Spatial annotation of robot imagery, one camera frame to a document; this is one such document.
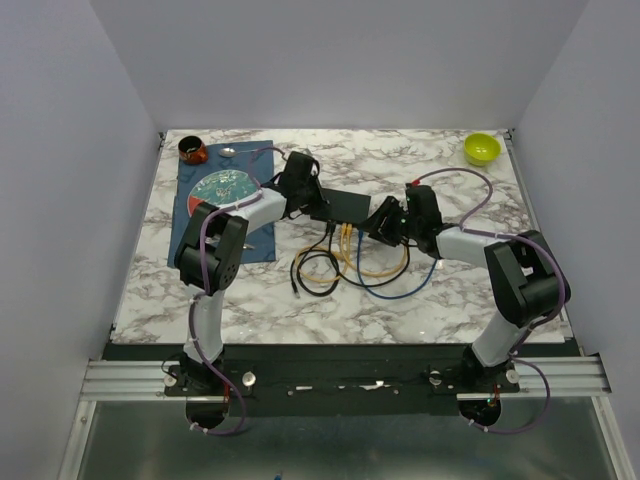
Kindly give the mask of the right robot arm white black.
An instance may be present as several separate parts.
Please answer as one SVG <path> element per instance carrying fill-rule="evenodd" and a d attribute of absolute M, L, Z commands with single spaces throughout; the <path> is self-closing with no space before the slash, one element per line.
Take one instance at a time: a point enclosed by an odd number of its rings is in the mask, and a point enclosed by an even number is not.
<path fill-rule="evenodd" d="M 476 340 L 465 348 L 460 379 L 480 392 L 538 325 L 555 318 L 571 290 L 548 244 L 537 230 L 519 235 L 465 228 L 442 219 L 435 192 L 409 184 L 407 205 L 387 197 L 358 225 L 361 234 L 388 246 L 407 241 L 435 260 L 454 260 L 487 270 L 496 311 Z"/>

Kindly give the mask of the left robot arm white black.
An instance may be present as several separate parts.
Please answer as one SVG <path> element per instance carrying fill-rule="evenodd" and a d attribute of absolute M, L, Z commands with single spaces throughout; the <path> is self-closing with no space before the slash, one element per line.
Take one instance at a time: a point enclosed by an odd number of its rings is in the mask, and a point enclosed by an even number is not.
<path fill-rule="evenodd" d="M 187 382 L 201 395 L 214 393 L 222 380 L 213 364 L 223 351 L 222 310 L 227 288 L 241 266 L 248 234 L 293 212 L 308 214 L 328 204 L 318 179 L 319 162 L 308 154 L 292 152 L 284 170 L 259 183 L 241 172 L 230 194 L 194 210 L 174 256 L 180 280 L 196 287 L 190 301 L 185 355 L 195 363 Z"/>

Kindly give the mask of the black network switch box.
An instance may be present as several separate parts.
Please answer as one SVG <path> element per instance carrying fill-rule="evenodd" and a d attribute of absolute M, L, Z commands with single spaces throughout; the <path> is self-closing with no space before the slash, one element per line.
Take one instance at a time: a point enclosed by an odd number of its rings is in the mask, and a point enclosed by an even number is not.
<path fill-rule="evenodd" d="M 323 188 L 307 215 L 318 221 L 359 225 L 368 218 L 370 203 L 370 195 Z"/>

